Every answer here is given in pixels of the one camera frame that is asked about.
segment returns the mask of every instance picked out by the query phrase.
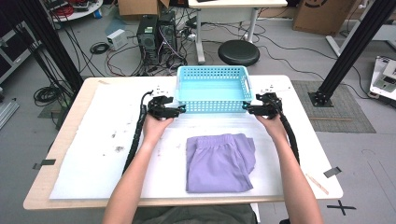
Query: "person's left hand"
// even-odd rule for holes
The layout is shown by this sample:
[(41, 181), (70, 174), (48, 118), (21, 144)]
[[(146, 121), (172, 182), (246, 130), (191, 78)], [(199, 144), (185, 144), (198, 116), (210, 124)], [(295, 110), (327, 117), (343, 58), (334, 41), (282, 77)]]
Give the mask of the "person's left hand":
[(147, 114), (143, 125), (143, 134), (145, 135), (143, 142), (156, 145), (160, 140), (166, 127), (173, 122), (174, 119), (157, 120)]

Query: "blue plastic basket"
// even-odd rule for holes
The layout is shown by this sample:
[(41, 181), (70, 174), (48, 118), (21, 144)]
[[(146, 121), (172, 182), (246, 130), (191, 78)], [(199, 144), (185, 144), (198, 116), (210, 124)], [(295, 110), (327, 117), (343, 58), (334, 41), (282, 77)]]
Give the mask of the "blue plastic basket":
[(245, 66), (180, 66), (176, 99), (187, 113), (245, 113), (243, 101), (252, 101)]

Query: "logo on cardboard box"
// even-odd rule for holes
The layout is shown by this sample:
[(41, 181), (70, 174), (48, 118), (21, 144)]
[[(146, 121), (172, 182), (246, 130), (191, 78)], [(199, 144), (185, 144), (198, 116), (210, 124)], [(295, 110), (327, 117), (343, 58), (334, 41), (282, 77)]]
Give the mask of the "logo on cardboard box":
[(304, 5), (306, 7), (321, 7), (326, 2), (327, 2), (327, 0), (306, 0)]

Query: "black cross mark on floor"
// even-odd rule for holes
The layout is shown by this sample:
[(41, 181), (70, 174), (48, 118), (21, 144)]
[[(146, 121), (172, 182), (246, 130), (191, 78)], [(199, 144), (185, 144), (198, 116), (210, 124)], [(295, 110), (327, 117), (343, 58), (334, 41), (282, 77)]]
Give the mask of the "black cross mark on floor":
[(328, 207), (328, 208), (339, 208), (339, 209), (341, 209), (341, 211), (343, 212), (343, 215), (344, 215), (344, 216), (347, 215), (345, 209), (353, 209), (353, 210), (356, 210), (356, 207), (352, 207), (352, 206), (343, 206), (343, 205), (341, 204), (341, 201), (340, 201), (340, 200), (338, 200), (338, 203), (340, 204), (340, 206), (336, 206), (336, 205), (327, 205), (327, 207)]

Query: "human arm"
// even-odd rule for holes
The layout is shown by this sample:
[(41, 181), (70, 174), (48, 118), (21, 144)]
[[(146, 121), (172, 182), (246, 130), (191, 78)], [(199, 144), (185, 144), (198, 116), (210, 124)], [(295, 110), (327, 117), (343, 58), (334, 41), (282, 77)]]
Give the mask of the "human arm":
[(114, 188), (108, 200), (103, 223), (132, 223), (142, 193), (151, 153), (173, 119), (156, 120), (147, 115), (143, 125), (144, 139), (134, 159)]
[(264, 125), (276, 146), (290, 223), (323, 223), (317, 199), (294, 157), (280, 116), (273, 119), (256, 116), (256, 119)]

